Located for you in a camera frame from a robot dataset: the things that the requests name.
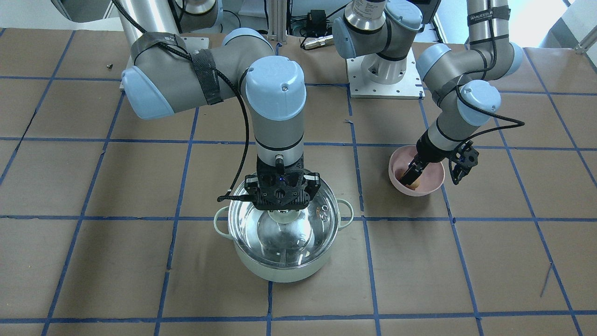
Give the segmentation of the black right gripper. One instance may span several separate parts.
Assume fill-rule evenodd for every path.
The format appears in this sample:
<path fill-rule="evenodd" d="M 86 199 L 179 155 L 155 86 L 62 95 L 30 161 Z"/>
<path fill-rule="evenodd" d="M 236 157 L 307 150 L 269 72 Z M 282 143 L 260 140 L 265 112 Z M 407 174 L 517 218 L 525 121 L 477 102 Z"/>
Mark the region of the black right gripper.
<path fill-rule="evenodd" d="M 303 157 L 289 166 L 282 159 L 276 159 L 273 166 L 257 159 L 256 174 L 245 177 L 248 194 L 244 200 L 259 210 L 301 210 L 307 208 L 320 187 L 320 175 L 304 168 Z"/>

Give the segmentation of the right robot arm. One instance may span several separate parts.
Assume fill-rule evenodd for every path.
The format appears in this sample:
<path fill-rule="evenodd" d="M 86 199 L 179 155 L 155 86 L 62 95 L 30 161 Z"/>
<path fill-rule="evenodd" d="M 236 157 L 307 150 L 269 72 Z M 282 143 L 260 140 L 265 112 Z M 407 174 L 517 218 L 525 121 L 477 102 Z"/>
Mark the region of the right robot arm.
<path fill-rule="evenodd" d="M 322 180 L 304 167 L 306 87 L 298 63 L 275 54 L 252 28 L 236 28 L 214 49 L 186 41 L 183 18 L 197 18 L 190 30 L 217 25 L 219 0 L 113 0 L 131 46 L 132 66 L 122 85 L 141 119 L 215 105 L 240 104 L 252 126 L 257 168 L 244 179 L 244 194 L 228 190 L 218 201 L 249 202 L 260 210 L 305 209 Z"/>

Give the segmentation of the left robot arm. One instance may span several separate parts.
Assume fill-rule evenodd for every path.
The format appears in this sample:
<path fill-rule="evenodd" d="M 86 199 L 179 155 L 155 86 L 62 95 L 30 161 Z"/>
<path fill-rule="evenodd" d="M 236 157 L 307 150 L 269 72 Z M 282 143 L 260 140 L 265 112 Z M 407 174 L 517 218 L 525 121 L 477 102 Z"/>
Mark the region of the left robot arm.
<path fill-rule="evenodd" d="M 498 117 L 499 91 L 490 85 L 520 67 L 522 49 L 509 40 L 510 7 L 506 0 L 469 0 L 469 49 L 456 52 L 434 44 L 420 54 L 416 68 L 431 97 L 441 109 L 439 117 L 417 141 L 417 153 L 399 177 L 413 188 L 432 162 L 450 160 L 454 184 L 476 166 L 473 138 L 479 128 Z M 387 72 L 403 68 L 407 53 L 422 26 L 420 9 L 407 0 L 354 0 L 333 21 L 335 48 L 343 59 L 364 56 L 361 69 L 372 81 L 392 84 L 399 80 Z"/>

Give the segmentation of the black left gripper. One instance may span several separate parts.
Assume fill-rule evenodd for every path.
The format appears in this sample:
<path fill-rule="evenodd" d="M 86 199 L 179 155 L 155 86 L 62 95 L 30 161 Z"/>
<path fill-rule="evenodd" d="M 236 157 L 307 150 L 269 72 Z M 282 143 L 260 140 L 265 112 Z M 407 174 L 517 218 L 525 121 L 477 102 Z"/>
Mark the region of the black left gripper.
<path fill-rule="evenodd" d="M 478 151 L 472 147 L 472 141 L 452 141 L 443 134 L 426 131 L 416 143 L 416 155 L 409 168 L 398 179 L 405 186 L 419 186 L 420 177 L 427 164 L 449 159 L 455 166 L 451 168 L 451 179 L 458 185 L 473 167 L 478 164 Z"/>

